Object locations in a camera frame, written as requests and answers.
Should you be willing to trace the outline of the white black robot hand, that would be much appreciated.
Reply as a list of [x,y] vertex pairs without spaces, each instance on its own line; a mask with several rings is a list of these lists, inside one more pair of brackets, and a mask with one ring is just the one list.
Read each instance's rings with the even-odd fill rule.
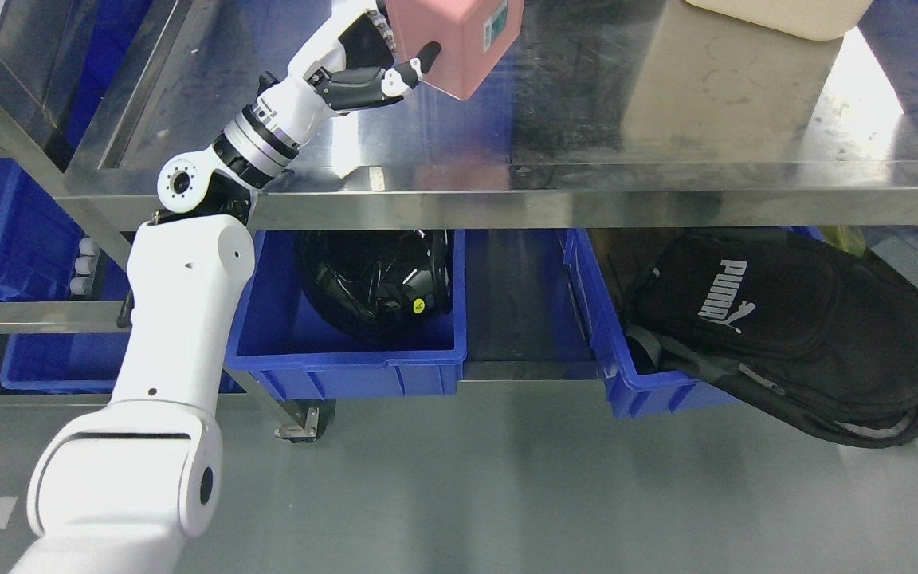
[[295,151],[324,121],[404,100],[443,51],[427,42],[405,57],[400,47],[385,1],[343,1],[292,56],[284,79],[264,87],[245,116]]

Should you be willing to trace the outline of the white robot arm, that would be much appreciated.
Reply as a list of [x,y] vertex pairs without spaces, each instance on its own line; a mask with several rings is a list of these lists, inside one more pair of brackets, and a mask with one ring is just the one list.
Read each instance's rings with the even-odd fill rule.
[[157,178],[163,207],[131,245],[130,338],[101,410],[41,454],[26,508],[36,539],[14,573],[171,573],[214,519],[215,420],[234,312],[255,270],[247,222],[300,141],[261,103]]

